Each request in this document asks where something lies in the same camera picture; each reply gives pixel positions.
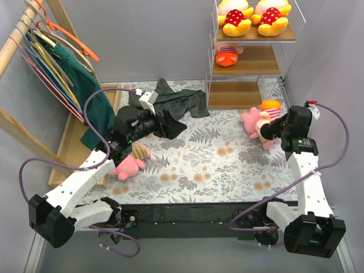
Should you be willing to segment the black-haired doll striped shirt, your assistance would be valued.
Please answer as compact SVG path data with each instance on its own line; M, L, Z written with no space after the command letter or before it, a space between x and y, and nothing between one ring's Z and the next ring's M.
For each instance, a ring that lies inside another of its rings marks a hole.
M236 64L238 56L244 52L243 47L235 43L217 42L213 49L216 64L223 68Z

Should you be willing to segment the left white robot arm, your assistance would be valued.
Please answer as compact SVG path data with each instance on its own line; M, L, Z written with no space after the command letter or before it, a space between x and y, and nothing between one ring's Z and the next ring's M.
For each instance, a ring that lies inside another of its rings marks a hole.
M54 248L63 246L74 232L88 226L104 223L113 228L122 219L118 202L103 197L91 204L78 206L78 202L105 175L113 171L132 152L132 143L154 134L160 138L174 139L187 126L168 110L153 113L138 111L132 106L118 110L114 124L81 165L60 185L43 197L34 195L28 202L30 227Z

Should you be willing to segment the yellow frog plush big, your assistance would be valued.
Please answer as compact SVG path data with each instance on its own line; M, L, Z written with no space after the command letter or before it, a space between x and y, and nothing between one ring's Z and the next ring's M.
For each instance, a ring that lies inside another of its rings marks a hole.
M226 36L244 36L251 28L253 12L247 0L223 0L217 6L219 26Z

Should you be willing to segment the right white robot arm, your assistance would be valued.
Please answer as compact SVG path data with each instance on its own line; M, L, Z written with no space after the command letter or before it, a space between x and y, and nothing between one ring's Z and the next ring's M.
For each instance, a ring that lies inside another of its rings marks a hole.
M279 138L285 152L298 197L298 209L281 201L270 200L257 212L264 226L275 223L283 232L283 242L290 253L330 258L342 240L346 226L334 216L322 186L319 151L308 136L312 121L320 116L320 104L307 101L291 106L288 113L261 127L267 140Z

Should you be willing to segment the yellow frog plush small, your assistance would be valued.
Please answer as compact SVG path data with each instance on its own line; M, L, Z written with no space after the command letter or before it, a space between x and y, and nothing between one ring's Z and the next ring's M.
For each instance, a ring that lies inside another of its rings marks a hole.
M276 37L288 26L287 16L292 7L287 0L261 0L251 17L258 26L258 33L265 37Z

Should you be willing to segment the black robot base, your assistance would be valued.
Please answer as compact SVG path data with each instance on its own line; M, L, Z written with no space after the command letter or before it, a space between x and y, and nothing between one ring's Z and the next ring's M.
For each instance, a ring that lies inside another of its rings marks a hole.
M135 239L235 238L266 246L281 245L281 231L258 231L273 226L263 214L264 206L235 223L235 227L245 228L246 232L229 229L229 222L252 205L252 202L123 204L121 222L113 229L122 229Z

